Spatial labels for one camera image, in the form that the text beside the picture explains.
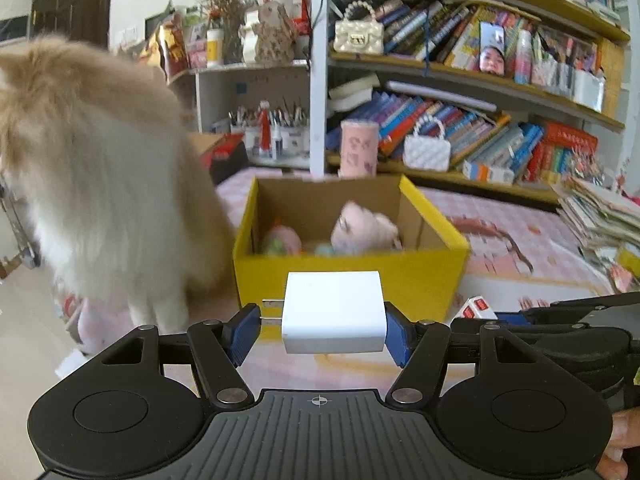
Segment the person's hand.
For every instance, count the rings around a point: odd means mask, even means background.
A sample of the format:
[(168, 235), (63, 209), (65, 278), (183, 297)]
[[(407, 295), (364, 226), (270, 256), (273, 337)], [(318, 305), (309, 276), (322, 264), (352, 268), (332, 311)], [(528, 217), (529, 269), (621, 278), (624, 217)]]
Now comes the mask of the person's hand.
[(640, 411), (631, 408), (617, 412), (612, 421), (612, 434), (598, 463), (597, 473), (605, 480), (625, 480), (629, 478), (629, 469), (623, 454), (640, 444)]

